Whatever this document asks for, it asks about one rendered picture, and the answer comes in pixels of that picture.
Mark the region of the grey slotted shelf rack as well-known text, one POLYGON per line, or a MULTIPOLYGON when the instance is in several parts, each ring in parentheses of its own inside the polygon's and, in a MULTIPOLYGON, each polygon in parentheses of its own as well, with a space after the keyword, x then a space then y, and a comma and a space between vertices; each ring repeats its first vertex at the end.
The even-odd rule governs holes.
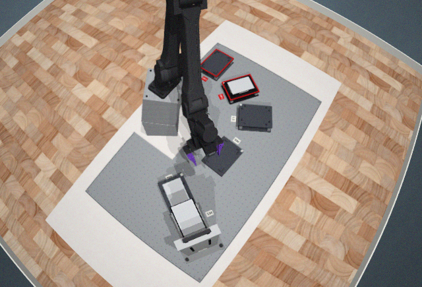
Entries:
MULTIPOLYGON (((199 211, 199 208, 198 208, 198 205, 195 203, 195 205, 196 205, 196 207, 197 207, 197 209, 198 209, 198 211, 199 211)), ((200 213, 200 211, 199 211, 199 213, 200 213)), ((200 215, 201 215, 201 213, 200 213, 200 215)), ((171 213, 171 217, 174 219, 174 221, 175 221, 175 218, 174 218, 174 216, 173 216, 173 214, 171 213)), ((201 217, 202 217, 202 215, 201 215, 201 217)), ((203 221, 204 221, 204 223, 205 223, 205 225, 206 225, 206 227, 208 228, 209 227, 209 225, 208 225, 208 223, 207 223, 207 221, 206 221, 206 219, 205 219, 205 217, 203 218, 202 217, 202 219, 203 219, 203 221)), ((176 221, 175 221, 175 223, 176 223, 176 221)), ((176 223, 176 225, 177 225, 177 223, 176 223)), ((178 227, 178 225, 177 225, 177 228, 176 228, 176 231, 177 231, 177 233, 178 233, 178 235, 179 235, 179 238, 181 239, 181 238, 183 238, 183 235, 182 235, 182 233, 181 233, 181 231, 180 231, 180 229, 179 229, 179 227, 178 227), (177 229, 178 228, 178 229, 177 229)), ((206 248, 209 248, 209 247, 211 247, 211 246, 214 246, 214 245, 216 245, 216 244, 218 244, 218 238, 219 238, 219 234, 217 235, 217 236, 214 236, 214 237, 212 237, 212 238, 209 238, 209 239, 207 239, 207 240, 205 240, 205 241, 202 241, 202 242, 200 242, 200 243, 197 243, 197 244, 194 244, 194 245, 192 245, 192 246, 190 246, 190 247, 192 247, 193 249, 194 249, 194 251, 191 251, 191 249, 190 249, 190 247, 187 247, 187 248, 184 248, 184 249, 182 249, 182 250, 180 250, 180 251, 182 251, 184 254, 188 254, 188 256, 189 255, 192 255, 192 254, 195 254, 195 253, 198 253, 198 251, 201 251, 201 250, 203 250, 203 249, 206 249, 206 248), (211 239, 211 245, 209 245, 209 243, 208 243, 208 240, 210 240, 211 239), (206 244, 207 243, 207 244, 206 244), (213 244, 213 243, 215 243, 215 244, 213 244), (207 247, 205 247, 205 246, 207 246, 207 247), (200 248, 200 249, 199 249, 200 248)))

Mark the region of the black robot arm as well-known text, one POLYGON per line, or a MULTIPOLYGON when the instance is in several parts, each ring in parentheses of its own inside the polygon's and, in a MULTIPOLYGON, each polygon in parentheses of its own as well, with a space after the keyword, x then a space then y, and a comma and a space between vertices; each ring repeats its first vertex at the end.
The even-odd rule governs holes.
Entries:
POLYGON ((211 157, 218 150, 214 141, 218 130, 206 113, 209 105, 202 85, 199 36, 200 13, 207 8, 207 0, 166 0, 163 50, 148 89, 164 99, 183 77, 183 116, 190 131, 197 134, 190 133, 196 149, 201 147, 206 157, 211 157))

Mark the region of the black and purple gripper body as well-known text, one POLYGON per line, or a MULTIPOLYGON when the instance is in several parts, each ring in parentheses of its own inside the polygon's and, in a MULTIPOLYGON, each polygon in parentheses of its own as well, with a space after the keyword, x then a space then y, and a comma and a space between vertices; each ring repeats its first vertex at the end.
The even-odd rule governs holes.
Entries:
MULTIPOLYGON (((194 134, 194 135, 197 135, 196 133, 193 133, 193 132, 191 132, 192 134, 194 134)), ((216 142, 216 146, 218 146, 218 145, 220 145, 220 144, 222 144, 222 143, 224 143, 223 142, 223 140, 220 138, 220 136, 218 135, 217 137, 216 137, 216 139, 214 140, 215 142, 216 142)), ((189 139, 189 140, 187 140, 186 141, 187 142, 187 145, 186 146, 183 146, 183 150, 185 151, 185 153, 186 153, 186 155, 188 155, 188 154, 190 154, 191 152, 194 152, 194 151, 196 151, 196 150, 198 150, 198 149, 200 149, 200 148, 198 148, 198 149, 196 149, 196 147, 194 146, 194 144, 193 144, 193 141, 192 141, 192 139, 189 139)))

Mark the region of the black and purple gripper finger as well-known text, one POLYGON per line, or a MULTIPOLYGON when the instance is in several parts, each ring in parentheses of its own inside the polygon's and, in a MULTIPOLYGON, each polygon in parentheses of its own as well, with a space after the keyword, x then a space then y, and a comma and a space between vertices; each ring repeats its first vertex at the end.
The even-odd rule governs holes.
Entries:
POLYGON ((220 144, 220 145, 218 145, 218 146, 217 146, 217 149, 218 149, 218 150, 217 150, 216 152, 217 152, 218 156, 220 155, 220 151, 221 151, 221 149, 222 149, 223 145, 224 145, 224 144, 222 143, 222 144, 220 144))
POLYGON ((187 155, 188 159, 191 160, 192 162, 194 162, 195 166, 196 166, 196 162, 195 162, 195 157, 193 156, 192 153, 187 155))

